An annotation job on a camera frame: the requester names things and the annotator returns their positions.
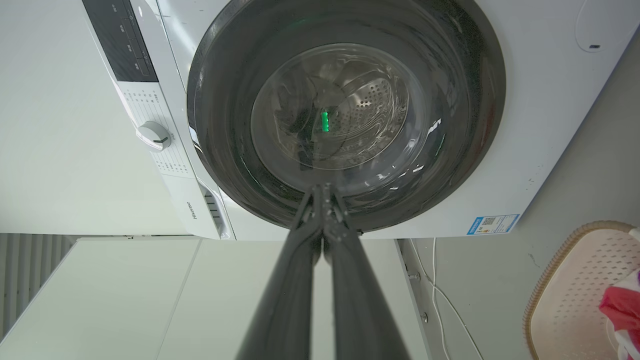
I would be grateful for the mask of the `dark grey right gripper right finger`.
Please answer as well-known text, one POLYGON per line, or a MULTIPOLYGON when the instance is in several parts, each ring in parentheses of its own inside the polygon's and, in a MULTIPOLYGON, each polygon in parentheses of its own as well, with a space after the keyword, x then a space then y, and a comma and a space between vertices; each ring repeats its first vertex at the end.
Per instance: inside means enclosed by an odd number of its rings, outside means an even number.
POLYGON ((322 185, 323 255, 332 268, 335 357, 408 360, 409 351, 338 189, 322 185))

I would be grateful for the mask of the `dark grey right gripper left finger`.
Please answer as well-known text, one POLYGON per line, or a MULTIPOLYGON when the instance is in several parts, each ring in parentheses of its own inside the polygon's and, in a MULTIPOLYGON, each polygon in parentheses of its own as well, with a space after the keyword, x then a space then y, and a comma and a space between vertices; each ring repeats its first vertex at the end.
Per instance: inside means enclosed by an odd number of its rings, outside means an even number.
POLYGON ((298 207, 237 354, 238 360, 308 360, 314 267, 322 254, 322 187, 298 207))

